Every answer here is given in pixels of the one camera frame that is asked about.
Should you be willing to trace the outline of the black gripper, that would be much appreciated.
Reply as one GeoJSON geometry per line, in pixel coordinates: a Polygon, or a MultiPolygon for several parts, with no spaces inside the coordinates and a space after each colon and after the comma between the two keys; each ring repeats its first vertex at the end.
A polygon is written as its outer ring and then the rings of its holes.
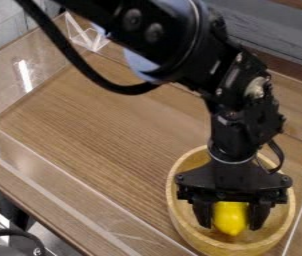
{"type": "Polygon", "coordinates": [[[262,228],[270,215],[271,206],[286,204],[287,190],[293,179],[281,172],[285,155],[274,141],[270,147],[278,154],[279,163],[271,167],[261,159],[258,152],[246,158],[234,159],[209,144],[211,157],[202,165],[175,175],[177,196],[193,204],[198,223],[205,228],[213,226],[213,203],[249,203],[250,229],[262,228]]]}

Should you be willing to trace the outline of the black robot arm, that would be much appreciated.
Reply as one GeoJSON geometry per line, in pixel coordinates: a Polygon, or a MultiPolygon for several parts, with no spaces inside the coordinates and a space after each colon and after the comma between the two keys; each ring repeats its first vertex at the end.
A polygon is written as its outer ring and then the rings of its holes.
{"type": "Polygon", "coordinates": [[[211,159],[177,175],[178,197],[191,204],[203,227],[213,224],[218,203],[242,202],[250,229],[261,229],[293,185],[258,157],[262,147],[278,146],[285,123],[266,64],[230,39],[223,17],[203,0],[58,2],[124,48],[146,82],[126,87],[127,94],[143,94],[165,82],[199,93],[211,115],[211,159]]]}

